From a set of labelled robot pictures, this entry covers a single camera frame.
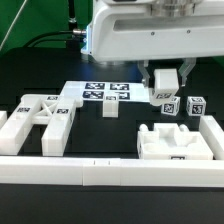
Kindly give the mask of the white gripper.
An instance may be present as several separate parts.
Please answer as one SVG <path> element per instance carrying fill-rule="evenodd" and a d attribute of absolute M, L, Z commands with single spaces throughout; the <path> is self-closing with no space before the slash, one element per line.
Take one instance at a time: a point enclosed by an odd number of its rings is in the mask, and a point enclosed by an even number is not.
<path fill-rule="evenodd" d="M 155 81 L 148 60 L 185 58 L 178 70 L 184 87 L 195 58 L 224 55 L 224 0 L 94 0 L 87 53 L 138 61 L 147 88 Z"/>

